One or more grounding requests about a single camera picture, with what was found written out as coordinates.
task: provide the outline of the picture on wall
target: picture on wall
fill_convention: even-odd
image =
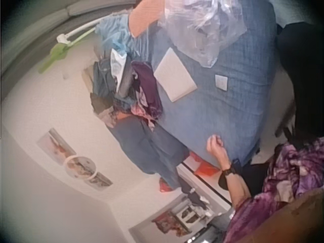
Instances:
[[[59,165],[63,165],[66,158],[76,155],[75,151],[52,128],[37,142],[38,146]]]
[[[67,161],[65,171],[73,178],[85,180],[95,174],[96,165],[91,159],[81,156]]]
[[[99,172],[94,178],[85,180],[85,183],[92,186],[98,191],[102,191],[112,185],[112,182]]]

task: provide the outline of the clothes hanger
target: clothes hanger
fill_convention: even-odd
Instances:
[[[73,46],[77,45],[80,43],[80,41],[82,39],[84,39],[85,37],[87,37],[89,34],[91,34],[92,32],[95,31],[95,27],[91,28],[90,30],[88,30],[87,32],[83,33],[82,35],[80,35],[77,39],[75,39],[74,41],[69,41],[68,39],[70,37],[72,37],[73,35],[78,34],[79,32],[97,25],[103,18],[99,18],[96,20],[93,20],[89,23],[86,23],[80,27],[78,27],[77,29],[71,31],[68,34],[60,34],[59,36],[57,36],[56,40],[57,40],[57,44],[55,46],[53,46],[53,48],[50,51],[50,54],[45,58],[45,61],[41,64],[41,66],[38,69],[38,72],[40,74],[44,73],[55,61],[58,60],[62,60],[67,56],[68,50],[70,48],[72,48]]]

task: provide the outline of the green hanger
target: green hanger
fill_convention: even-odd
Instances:
[[[79,44],[80,41],[95,31],[96,28],[92,28],[85,32],[84,34],[80,35],[74,41],[69,44],[65,43],[57,43],[50,51],[50,54],[46,57],[45,61],[41,64],[38,69],[40,74],[44,73],[55,61],[62,60],[67,56],[67,52],[70,48]]]

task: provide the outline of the black watch strap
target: black watch strap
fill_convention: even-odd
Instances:
[[[231,164],[231,167],[227,170],[223,171],[225,176],[228,176],[229,174],[237,174],[235,168],[233,167],[233,164]]]

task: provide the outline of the orange item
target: orange item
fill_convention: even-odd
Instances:
[[[197,154],[195,154],[192,151],[190,152],[190,156],[193,157],[193,159],[196,162],[200,163],[200,166],[194,172],[195,175],[197,175],[197,176],[213,176],[214,174],[216,174],[217,172],[220,171],[219,168],[211,165],[206,160],[203,160],[202,158],[200,158]]]
[[[160,192],[174,191],[171,187],[169,187],[167,182],[162,177],[160,178],[159,184],[160,184]]]

